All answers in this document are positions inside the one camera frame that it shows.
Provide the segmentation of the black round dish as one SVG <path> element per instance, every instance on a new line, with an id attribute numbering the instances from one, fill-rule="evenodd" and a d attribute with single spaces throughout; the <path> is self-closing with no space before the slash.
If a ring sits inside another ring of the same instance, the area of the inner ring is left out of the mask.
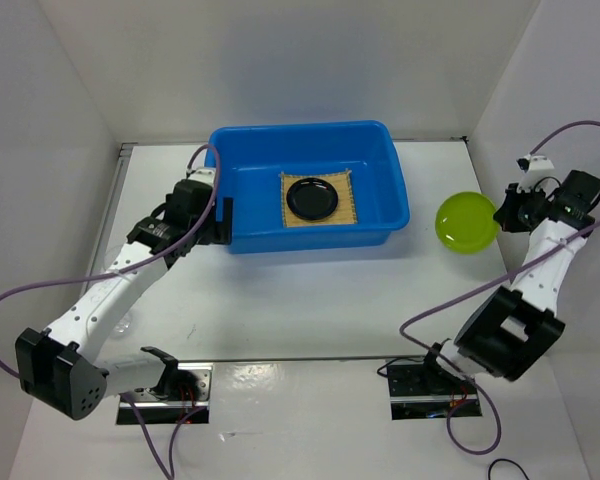
<path id="1" fill-rule="evenodd" d="M 309 222 L 331 216 L 339 203 L 335 187 L 316 177 L 305 177 L 295 181 L 287 190 L 285 199 L 296 217 Z"/>

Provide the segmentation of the bamboo placemat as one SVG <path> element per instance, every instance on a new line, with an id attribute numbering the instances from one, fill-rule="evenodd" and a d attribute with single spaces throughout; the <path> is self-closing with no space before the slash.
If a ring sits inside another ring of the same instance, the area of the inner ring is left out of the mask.
<path id="1" fill-rule="evenodd" d="M 310 226 L 333 226 L 333 225 L 355 225 L 358 223 L 358 216 L 354 200 L 354 193 L 351 181 L 351 170 L 346 169 L 341 172 L 322 174 L 322 175 L 296 175 L 281 173 L 279 175 L 281 182 L 281 218 L 284 228 L 305 228 Z M 289 187 L 297 180 L 305 177 L 316 177 L 331 183 L 339 196 L 338 207 L 335 212 L 324 220 L 309 222 L 296 217 L 286 204 L 286 193 Z"/>

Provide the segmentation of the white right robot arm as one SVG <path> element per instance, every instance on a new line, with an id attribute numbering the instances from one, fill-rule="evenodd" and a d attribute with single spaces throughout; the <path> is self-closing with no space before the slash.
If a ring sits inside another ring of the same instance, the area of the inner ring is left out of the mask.
<path id="1" fill-rule="evenodd" d="M 553 192 L 541 184 L 510 184 L 494 220 L 503 231 L 528 233 L 524 262 L 532 265 L 500 286 L 462 326 L 456 338 L 435 343 L 418 369 L 418 381 L 430 393 L 443 391 L 453 376 L 489 373 L 520 378 L 560 338 L 561 284 L 570 263 L 587 240 L 580 230 L 594 224 L 590 212 L 600 202 L 600 179 L 572 170 Z"/>

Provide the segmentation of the clear plastic cup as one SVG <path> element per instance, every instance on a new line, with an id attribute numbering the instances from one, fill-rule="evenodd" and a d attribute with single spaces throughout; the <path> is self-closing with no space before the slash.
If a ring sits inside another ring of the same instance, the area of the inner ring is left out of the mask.
<path id="1" fill-rule="evenodd" d="M 131 312 L 127 312 L 113 327 L 111 336 L 113 338 L 122 338 L 129 333 L 133 323 Z"/>
<path id="2" fill-rule="evenodd" d="M 104 254 L 101 272 L 118 274 L 126 266 L 124 253 L 125 244 L 109 248 Z"/>

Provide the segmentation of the green plastic plate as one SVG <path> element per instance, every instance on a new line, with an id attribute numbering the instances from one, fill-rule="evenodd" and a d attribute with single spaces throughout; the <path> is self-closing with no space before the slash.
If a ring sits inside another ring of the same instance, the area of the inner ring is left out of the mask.
<path id="1" fill-rule="evenodd" d="M 493 202 L 482 193 L 456 193 L 436 213 L 436 236 L 454 253 L 479 253 L 494 242 L 499 232 L 499 225 L 493 219 L 495 212 Z"/>

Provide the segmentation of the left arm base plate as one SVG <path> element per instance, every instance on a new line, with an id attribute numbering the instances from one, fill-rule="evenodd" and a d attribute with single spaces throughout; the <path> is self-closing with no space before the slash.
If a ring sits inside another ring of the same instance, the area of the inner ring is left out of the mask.
<path id="1" fill-rule="evenodd" d="M 150 388 L 136 388 L 129 396 L 148 425 L 175 425 L 184 417 L 186 424 L 207 424 L 213 367 L 212 363 L 181 363 L 167 396 L 157 396 Z"/>

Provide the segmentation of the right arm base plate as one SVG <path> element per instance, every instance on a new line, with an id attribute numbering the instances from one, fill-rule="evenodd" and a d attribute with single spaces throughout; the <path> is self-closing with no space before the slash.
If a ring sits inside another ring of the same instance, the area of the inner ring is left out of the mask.
<path id="1" fill-rule="evenodd" d="M 445 419 L 456 406 L 455 417 L 482 415 L 476 388 L 430 368 L 424 356 L 386 360 L 376 374 L 387 383 L 393 420 Z"/>

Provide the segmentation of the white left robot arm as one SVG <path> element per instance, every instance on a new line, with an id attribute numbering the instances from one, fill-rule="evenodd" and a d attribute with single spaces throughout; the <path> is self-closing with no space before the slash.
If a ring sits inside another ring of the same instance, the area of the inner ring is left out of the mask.
<path id="1" fill-rule="evenodd" d="M 152 346 L 127 359 L 99 362 L 114 327 L 154 283 L 194 246 L 231 241 L 231 218 L 215 219 L 217 175 L 200 168 L 127 236 L 103 280 L 62 316 L 15 342 L 21 389 L 73 420 L 89 415 L 107 396 L 144 387 L 156 399 L 173 396 L 186 375 L 178 360 Z"/>

